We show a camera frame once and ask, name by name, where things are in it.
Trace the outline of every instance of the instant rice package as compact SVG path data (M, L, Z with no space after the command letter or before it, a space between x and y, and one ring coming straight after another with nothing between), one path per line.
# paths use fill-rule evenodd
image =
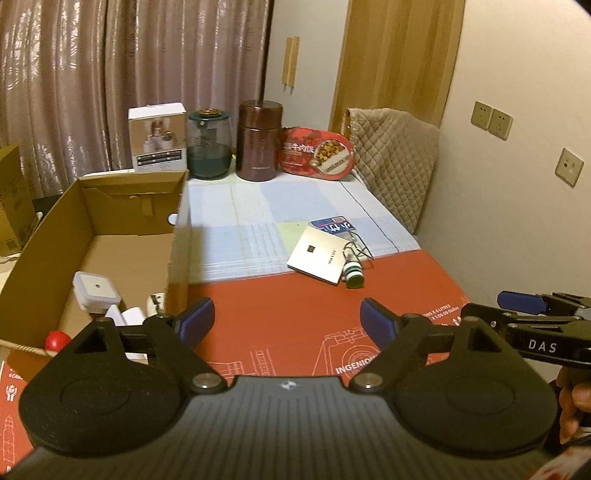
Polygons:
M323 180L340 180L355 165L353 146L342 135L310 128L283 131L281 168L287 173Z

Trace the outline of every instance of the thermos lid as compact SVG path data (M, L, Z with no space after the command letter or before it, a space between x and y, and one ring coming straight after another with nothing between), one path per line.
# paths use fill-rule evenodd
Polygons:
M198 122L200 125L205 125L205 122L217 122L229 117L230 114L223 110L218 110L217 108L202 108L201 110L191 113L189 115L189 120Z
M239 128L255 128L260 130L276 130L281 128L283 105L265 100L247 100L240 104L238 116Z

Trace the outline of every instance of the silver bolt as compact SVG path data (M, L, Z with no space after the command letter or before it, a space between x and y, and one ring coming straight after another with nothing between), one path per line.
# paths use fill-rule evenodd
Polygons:
M222 383L222 378L216 374L199 374L193 377L193 385L197 388L215 388Z
M379 387L384 381L378 374L359 374L353 380L359 387L368 389Z

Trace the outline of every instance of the blue and white tablecloth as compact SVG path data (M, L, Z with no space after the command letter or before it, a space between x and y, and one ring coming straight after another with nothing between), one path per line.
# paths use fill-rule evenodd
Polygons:
M266 182L231 173L190 180L196 232L191 283L261 277L291 271L287 260L308 222L344 216L374 257L417 250L417 241L353 176L326 181L287 173Z

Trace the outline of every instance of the dark green container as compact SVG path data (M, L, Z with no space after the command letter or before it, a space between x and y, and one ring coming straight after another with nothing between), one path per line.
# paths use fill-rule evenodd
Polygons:
M187 166L192 177L203 180L228 175L232 163L230 115L208 108L193 112L187 123Z

